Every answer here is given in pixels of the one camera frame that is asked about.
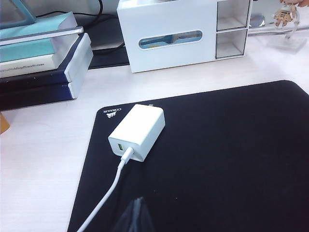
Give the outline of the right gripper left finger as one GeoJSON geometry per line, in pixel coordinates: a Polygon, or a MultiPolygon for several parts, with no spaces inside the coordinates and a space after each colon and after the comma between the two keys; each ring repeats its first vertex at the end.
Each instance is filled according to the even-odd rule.
{"type": "Polygon", "coordinates": [[[139,232],[141,198],[132,200],[118,221],[119,232],[139,232]]]}

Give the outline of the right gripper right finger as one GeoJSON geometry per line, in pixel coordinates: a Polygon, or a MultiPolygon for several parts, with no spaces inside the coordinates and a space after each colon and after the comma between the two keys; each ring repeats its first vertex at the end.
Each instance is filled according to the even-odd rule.
{"type": "Polygon", "coordinates": [[[139,221],[138,221],[138,231],[139,232],[154,232],[155,227],[152,222],[152,217],[150,215],[147,203],[143,197],[139,198],[140,209],[139,209],[139,221]]]}

